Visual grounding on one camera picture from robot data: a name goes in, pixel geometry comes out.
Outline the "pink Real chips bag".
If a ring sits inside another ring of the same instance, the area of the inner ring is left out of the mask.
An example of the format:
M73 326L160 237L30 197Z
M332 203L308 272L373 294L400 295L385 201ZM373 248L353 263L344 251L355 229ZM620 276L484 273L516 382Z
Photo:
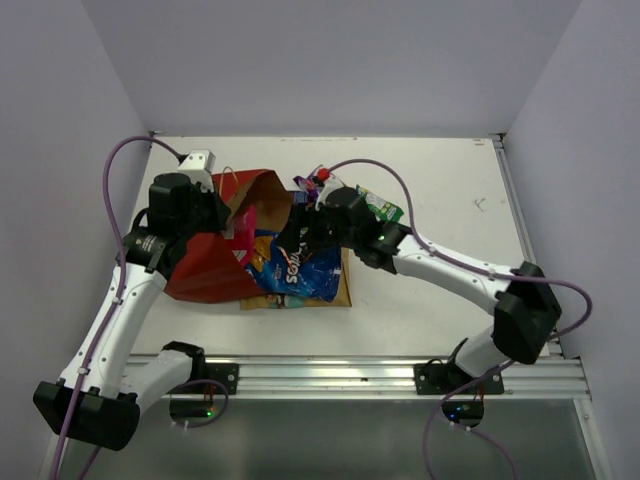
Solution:
M236 215L225 231L224 238L231 250L249 251L253 249L256 229L256 208L249 205Z

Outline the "blue Doritos chips bag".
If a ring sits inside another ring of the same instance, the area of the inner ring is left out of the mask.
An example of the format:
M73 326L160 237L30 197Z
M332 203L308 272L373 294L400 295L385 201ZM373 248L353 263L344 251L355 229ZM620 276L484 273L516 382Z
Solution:
M339 291L341 251L309 252L306 247L286 253L277 246L276 232L258 230L245 270L266 293L331 302Z

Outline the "red paper bag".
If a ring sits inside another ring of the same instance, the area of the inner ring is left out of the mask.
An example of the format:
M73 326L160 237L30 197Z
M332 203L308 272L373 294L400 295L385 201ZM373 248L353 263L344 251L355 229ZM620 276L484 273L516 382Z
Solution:
M229 224L253 210L256 229L279 232L284 228L292 195L275 171L241 170L214 174L212 179L231 209ZM231 241L211 233L198 234L189 240L187 254L175 268L164 292L175 300L210 304L266 293L237 259Z

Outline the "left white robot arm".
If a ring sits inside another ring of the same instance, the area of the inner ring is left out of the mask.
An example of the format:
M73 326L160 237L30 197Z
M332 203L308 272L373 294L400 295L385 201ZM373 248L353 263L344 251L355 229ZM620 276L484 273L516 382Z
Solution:
M110 289L77 354L54 383L42 381L33 402L58 435L113 451L133 437L142 414L171 390L193 393L208 379L202 348L166 344L141 371L124 369L148 312L163 292L187 243L219 233L229 208L208 173L166 173L149 188L148 206L124 237Z

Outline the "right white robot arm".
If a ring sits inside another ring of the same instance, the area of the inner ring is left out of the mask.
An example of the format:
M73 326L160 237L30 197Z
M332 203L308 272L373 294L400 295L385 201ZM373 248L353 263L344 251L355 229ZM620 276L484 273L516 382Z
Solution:
M535 363L562 313L537 265L511 269L443 249L405 225L377 219L351 187L318 206L293 206L276 243L288 256L347 248L370 268L426 281L492 315L492 326L463 339L447 361L424 367L425 379L442 393L468 392L508 361Z

